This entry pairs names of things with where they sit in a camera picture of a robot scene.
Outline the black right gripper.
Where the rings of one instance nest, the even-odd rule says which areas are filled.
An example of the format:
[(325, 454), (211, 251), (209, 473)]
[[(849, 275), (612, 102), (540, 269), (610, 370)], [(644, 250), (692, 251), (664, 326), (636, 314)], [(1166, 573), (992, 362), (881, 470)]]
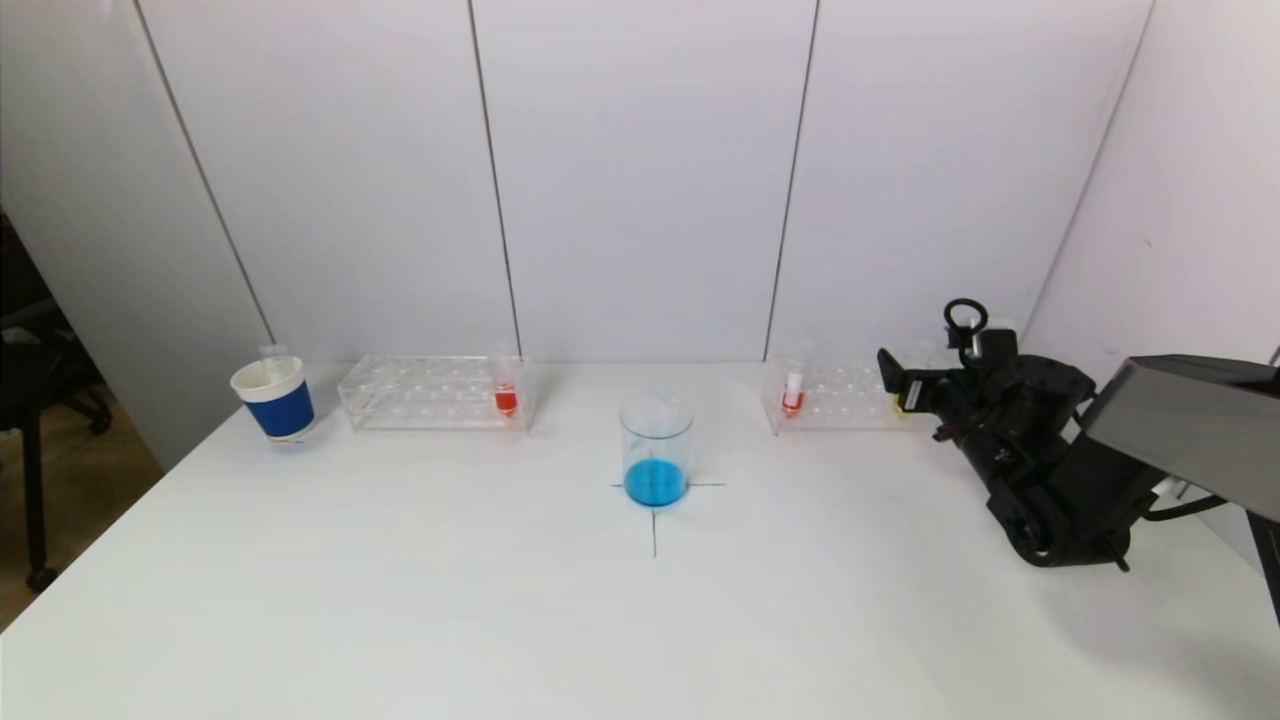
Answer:
[(974, 401), (968, 368), (906, 370), (887, 348), (878, 350), (877, 364), (882, 387), (887, 393), (899, 395), (902, 413), (937, 419), (933, 436), (964, 436), (973, 429)]

